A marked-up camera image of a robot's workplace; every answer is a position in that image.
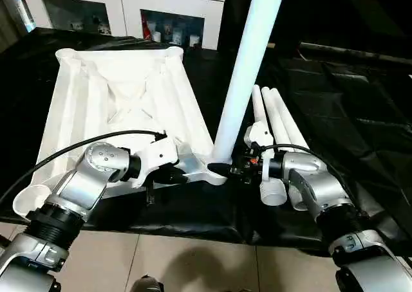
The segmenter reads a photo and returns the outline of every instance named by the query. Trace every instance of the white pvc pipe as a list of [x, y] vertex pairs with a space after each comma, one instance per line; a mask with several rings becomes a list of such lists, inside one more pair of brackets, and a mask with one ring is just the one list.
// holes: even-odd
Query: white pvc pipe
[[252, 0], [214, 142], [212, 159], [228, 162], [282, 0]]
[[283, 125], [289, 135], [290, 142], [308, 148], [308, 144], [303, 138], [303, 135], [297, 127], [292, 115], [290, 114], [285, 102], [283, 101], [281, 94], [276, 88], [270, 90], [272, 98], [274, 99], [275, 106], [277, 107]]
[[[268, 116], [270, 120], [270, 125], [272, 126], [273, 135], [276, 144], [290, 144], [290, 139], [288, 132], [283, 125], [282, 118], [277, 110], [276, 104], [273, 100], [273, 96], [268, 87], [262, 88], [262, 96], [265, 101], [266, 110], [268, 111]], [[293, 152], [293, 149], [282, 148], [284, 151]]]
[[253, 101], [253, 113], [255, 116], [255, 122], [263, 122], [268, 127], [268, 121], [266, 119], [265, 106], [263, 105], [262, 95], [260, 93], [260, 87], [255, 85], [252, 91]]

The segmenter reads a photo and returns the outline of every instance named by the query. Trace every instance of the glass cabinet door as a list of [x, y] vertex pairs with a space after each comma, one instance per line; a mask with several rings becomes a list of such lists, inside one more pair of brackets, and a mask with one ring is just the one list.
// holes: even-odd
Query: glass cabinet door
[[43, 0], [53, 28], [111, 35], [104, 3], [81, 0]]
[[181, 47], [201, 46], [204, 18], [140, 10], [143, 38]]
[[223, 4], [213, 0], [123, 0], [127, 34], [183, 48], [216, 50]]
[[38, 27], [126, 36], [122, 0], [26, 0]]

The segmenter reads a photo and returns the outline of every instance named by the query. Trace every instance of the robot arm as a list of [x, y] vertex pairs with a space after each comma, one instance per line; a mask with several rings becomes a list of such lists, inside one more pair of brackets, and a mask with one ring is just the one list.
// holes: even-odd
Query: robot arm
[[260, 158], [249, 149], [232, 166], [212, 163], [208, 168], [240, 178], [246, 184], [251, 179], [258, 182], [266, 174], [296, 187], [340, 268], [336, 279], [341, 291], [412, 291], [411, 274], [369, 227], [341, 183], [319, 158], [302, 152], [277, 152], [273, 158]]
[[60, 271], [69, 247], [89, 219], [107, 183], [134, 178], [141, 186], [162, 165], [178, 161], [172, 139], [153, 142], [136, 155], [108, 143], [93, 143], [54, 188], [41, 208], [28, 214], [27, 229], [0, 256], [0, 291], [60, 291], [48, 271]]

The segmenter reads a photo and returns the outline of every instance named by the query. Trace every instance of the floor tile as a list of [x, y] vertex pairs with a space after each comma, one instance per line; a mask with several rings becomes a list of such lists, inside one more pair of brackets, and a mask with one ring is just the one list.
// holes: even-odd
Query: floor tile
[[253, 246], [141, 235], [126, 291], [146, 274], [167, 292], [259, 291]]
[[339, 292], [331, 258], [289, 248], [257, 248], [260, 292]]
[[16, 224], [12, 223], [0, 223], [0, 235], [10, 238], [12, 236], [12, 233], [16, 227]]
[[62, 292], [123, 292], [137, 240], [137, 234], [81, 231], [55, 274]]

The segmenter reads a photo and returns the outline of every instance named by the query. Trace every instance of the table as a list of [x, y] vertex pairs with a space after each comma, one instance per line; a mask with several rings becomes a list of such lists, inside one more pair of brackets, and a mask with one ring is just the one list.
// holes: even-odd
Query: table
[[[132, 37], [107, 37], [36, 29], [0, 54], [4, 91], [1, 105], [6, 163], [3, 190], [35, 164], [54, 83], [59, 69], [54, 53], [75, 50], [134, 50], [166, 45]], [[188, 50], [185, 66], [203, 117], [215, 137], [236, 55]], [[280, 59], [268, 49], [257, 82], [277, 86], [309, 146], [343, 174], [350, 194], [366, 211], [397, 255], [412, 255], [408, 220], [412, 194], [412, 80], [409, 68], [349, 66]], [[250, 104], [241, 132], [253, 122]], [[243, 145], [238, 138], [235, 152]], [[195, 237], [224, 242], [286, 246], [325, 251], [307, 212], [289, 203], [269, 207], [259, 190], [234, 181], [214, 187], [206, 182], [155, 191], [147, 207], [145, 193], [101, 201], [88, 230]], [[24, 223], [12, 211], [10, 196], [0, 221]]]

